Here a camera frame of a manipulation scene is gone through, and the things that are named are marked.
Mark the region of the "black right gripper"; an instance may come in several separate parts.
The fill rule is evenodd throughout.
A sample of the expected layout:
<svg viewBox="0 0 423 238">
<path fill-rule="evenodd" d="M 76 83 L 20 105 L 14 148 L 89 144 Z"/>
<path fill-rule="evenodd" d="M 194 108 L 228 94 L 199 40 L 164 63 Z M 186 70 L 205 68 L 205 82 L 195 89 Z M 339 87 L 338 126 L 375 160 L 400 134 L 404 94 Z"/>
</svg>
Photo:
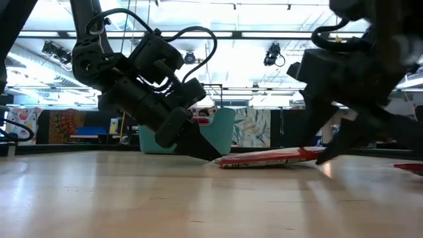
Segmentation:
<svg viewBox="0 0 423 238">
<path fill-rule="evenodd" d="M 423 151 L 423 123 L 385 110 L 400 76 L 386 72 L 365 54 L 308 49 L 300 62 L 290 65 L 287 74 L 305 84 L 300 91 L 305 101 L 300 147 L 311 143 L 340 104 L 357 114 L 354 120 L 341 120 L 338 133 L 318 156 L 317 165 L 378 134 L 387 134 L 413 151 Z"/>
</svg>

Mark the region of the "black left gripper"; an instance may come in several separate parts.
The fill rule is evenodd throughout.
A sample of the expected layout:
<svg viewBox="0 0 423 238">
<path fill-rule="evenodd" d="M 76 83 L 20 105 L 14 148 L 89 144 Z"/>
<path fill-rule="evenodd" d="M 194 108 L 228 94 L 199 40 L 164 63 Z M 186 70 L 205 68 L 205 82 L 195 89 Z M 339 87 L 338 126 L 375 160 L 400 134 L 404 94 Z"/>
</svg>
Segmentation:
<svg viewBox="0 0 423 238">
<path fill-rule="evenodd" d="M 206 91 L 197 79 L 181 82 L 163 63 L 155 64 L 168 79 L 163 90 L 153 88 L 135 75 L 118 73 L 111 86 L 102 92 L 99 104 L 115 106 L 138 124 L 155 134 L 155 142 L 164 148 L 176 145 L 177 152 L 197 159 L 213 161 L 221 153 L 201 134 L 192 121 L 190 106 L 203 99 Z"/>
</svg>

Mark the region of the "teal plastic basket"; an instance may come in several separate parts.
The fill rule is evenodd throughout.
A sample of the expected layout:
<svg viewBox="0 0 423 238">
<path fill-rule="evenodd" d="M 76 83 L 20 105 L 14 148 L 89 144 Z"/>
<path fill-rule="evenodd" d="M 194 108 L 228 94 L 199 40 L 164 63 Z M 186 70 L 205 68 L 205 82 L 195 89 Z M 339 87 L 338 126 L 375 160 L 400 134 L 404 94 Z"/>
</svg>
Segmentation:
<svg viewBox="0 0 423 238">
<path fill-rule="evenodd" d="M 200 126 L 201 134 L 222 154 L 231 150 L 235 111 L 230 108 L 219 108 L 207 126 Z M 176 145 L 162 148 L 155 142 L 155 134 L 146 126 L 139 126 L 139 146 L 145 154 L 174 154 Z"/>
</svg>

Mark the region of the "floral patterned cloth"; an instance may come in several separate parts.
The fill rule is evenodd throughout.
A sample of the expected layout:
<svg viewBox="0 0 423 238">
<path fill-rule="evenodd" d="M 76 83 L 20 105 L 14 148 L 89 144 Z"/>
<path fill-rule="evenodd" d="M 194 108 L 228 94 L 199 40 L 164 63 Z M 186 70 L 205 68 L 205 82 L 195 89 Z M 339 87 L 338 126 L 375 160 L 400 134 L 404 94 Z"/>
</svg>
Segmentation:
<svg viewBox="0 0 423 238">
<path fill-rule="evenodd" d="M 193 116 L 197 117 L 206 117 L 206 116 L 213 116 L 217 112 L 217 108 L 215 106 L 211 107 L 190 107 L 189 111 L 193 114 Z"/>
</svg>

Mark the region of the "black cabinet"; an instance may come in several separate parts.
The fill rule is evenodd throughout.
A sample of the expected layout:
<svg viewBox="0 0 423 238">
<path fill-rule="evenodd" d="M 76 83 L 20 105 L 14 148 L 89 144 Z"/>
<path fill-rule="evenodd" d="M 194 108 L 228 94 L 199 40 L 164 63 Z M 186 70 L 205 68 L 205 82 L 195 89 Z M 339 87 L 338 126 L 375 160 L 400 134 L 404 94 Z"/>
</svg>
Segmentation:
<svg viewBox="0 0 423 238">
<path fill-rule="evenodd" d="M 294 147 L 305 125 L 304 110 L 270 111 L 270 147 Z"/>
</svg>

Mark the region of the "leaf print partition panel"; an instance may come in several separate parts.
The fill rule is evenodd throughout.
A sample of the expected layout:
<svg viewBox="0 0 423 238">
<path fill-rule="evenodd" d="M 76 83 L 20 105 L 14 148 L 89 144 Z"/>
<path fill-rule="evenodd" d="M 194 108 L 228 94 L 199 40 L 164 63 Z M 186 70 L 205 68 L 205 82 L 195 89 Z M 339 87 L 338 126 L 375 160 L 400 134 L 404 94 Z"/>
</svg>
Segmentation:
<svg viewBox="0 0 423 238">
<path fill-rule="evenodd" d="M 270 110 L 235 109 L 233 143 L 238 147 L 270 147 Z"/>
</svg>

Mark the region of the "blue box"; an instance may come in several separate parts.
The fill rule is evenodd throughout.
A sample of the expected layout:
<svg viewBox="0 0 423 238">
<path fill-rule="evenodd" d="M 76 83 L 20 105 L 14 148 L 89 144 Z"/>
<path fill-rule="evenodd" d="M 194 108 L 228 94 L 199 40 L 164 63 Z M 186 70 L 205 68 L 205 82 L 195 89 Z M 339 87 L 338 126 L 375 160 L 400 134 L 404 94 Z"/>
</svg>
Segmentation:
<svg viewBox="0 0 423 238">
<path fill-rule="evenodd" d="M 78 136 L 97 136 L 107 134 L 107 130 L 103 127 L 78 127 L 76 134 Z"/>
</svg>

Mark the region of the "black bar with strip lights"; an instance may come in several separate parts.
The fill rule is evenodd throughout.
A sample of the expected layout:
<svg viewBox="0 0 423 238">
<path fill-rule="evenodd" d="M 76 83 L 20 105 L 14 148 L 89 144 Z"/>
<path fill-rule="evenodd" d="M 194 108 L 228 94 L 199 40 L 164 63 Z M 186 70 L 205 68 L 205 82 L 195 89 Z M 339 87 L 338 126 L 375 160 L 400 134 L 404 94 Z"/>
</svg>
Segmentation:
<svg viewBox="0 0 423 238">
<path fill-rule="evenodd" d="M 282 40 L 306 40 L 310 39 L 312 32 L 306 31 L 215 31 L 215 36 L 219 39 L 282 39 Z M 331 32 L 327 36 L 329 38 L 351 38 L 359 37 L 363 32 Z M 121 38 L 142 38 L 146 32 L 120 32 L 110 31 L 106 33 L 107 37 L 111 39 Z M 58 39 L 72 39 L 76 38 L 75 31 L 29 31 L 24 30 L 19 34 L 19 38 L 58 38 Z"/>
</svg>

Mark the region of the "brown orange patterned panel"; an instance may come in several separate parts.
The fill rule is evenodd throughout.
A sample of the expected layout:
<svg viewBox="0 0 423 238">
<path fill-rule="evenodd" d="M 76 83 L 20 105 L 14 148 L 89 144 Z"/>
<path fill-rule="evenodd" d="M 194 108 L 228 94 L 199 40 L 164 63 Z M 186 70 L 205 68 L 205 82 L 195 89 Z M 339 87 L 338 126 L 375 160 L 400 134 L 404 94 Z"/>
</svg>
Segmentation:
<svg viewBox="0 0 423 238">
<path fill-rule="evenodd" d="M 77 129 L 84 126 L 96 126 L 99 112 L 75 109 L 43 110 L 38 117 L 36 144 L 67 144 L 82 143 L 77 135 Z"/>
</svg>

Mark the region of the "colourful floral panel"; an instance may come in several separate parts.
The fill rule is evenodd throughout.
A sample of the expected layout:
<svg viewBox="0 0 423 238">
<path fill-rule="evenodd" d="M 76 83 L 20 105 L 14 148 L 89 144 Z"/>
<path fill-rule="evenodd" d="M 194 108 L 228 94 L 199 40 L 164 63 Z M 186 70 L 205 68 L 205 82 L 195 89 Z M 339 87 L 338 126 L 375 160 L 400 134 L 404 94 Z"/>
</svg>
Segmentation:
<svg viewBox="0 0 423 238">
<path fill-rule="evenodd" d="M 19 145 L 35 145 L 36 132 L 38 130 L 38 118 L 42 113 L 41 108 L 12 108 L 7 113 L 7 119 L 23 124 L 34 132 L 34 137 L 30 141 L 20 142 Z M 27 138 L 29 133 L 16 125 L 6 123 L 7 133 L 15 133 L 20 138 Z"/>
</svg>

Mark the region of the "black tube frame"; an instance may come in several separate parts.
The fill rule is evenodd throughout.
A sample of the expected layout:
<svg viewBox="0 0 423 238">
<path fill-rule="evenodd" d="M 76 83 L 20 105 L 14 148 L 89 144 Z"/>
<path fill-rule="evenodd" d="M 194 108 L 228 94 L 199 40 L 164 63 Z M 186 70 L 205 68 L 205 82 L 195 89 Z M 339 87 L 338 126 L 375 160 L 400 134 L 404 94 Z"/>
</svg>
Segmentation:
<svg viewBox="0 0 423 238">
<path fill-rule="evenodd" d="M 202 86 L 204 89 L 214 91 L 220 97 L 217 107 L 223 108 L 223 85 L 220 83 L 202 83 Z"/>
</svg>

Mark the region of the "thin black ceiling rail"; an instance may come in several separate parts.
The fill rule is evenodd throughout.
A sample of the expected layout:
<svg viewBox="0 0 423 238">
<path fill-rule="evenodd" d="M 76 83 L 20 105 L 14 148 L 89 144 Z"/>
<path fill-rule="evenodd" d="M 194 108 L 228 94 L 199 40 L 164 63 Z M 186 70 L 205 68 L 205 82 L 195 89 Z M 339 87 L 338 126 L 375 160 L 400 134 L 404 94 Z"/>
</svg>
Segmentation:
<svg viewBox="0 0 423 238">
<path fill-rule="evenodd" d="M 34 90 L 94 90 L 91 87 L 56 87 L 56 86 L 6 86 L 5 90 L 9 89 L 34 89 Z M 299 91 L 303 88 L 281 88 L 281 87 L 223 87 L 224 91 Z"/>
</svg>

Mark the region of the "black aluminium table frame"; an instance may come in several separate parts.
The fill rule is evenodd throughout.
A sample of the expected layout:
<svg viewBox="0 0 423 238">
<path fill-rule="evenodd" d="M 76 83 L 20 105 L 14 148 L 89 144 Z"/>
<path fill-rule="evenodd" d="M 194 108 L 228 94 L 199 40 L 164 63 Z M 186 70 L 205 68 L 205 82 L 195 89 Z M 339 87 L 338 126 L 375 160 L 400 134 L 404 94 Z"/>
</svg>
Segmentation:
<svg viewBox="0 0 423 238">
<path fill-rule="evenodd" d="M 139 146 L 134 145 L 104 145 L 104 144 L 46 144 L 46 145 L 18 145 L 12 147 L 15 155 L 30 155 L 41 153 L 65 153 L 77 151 L 138 151 Z M 349 149 L 345 155 L 359 155 L 366 157 L 384 157 L 390 159 L 405 159 L 423 161 L 423 155 L 417 155 L 410 150 L 403 149 Z"/>
</svg>

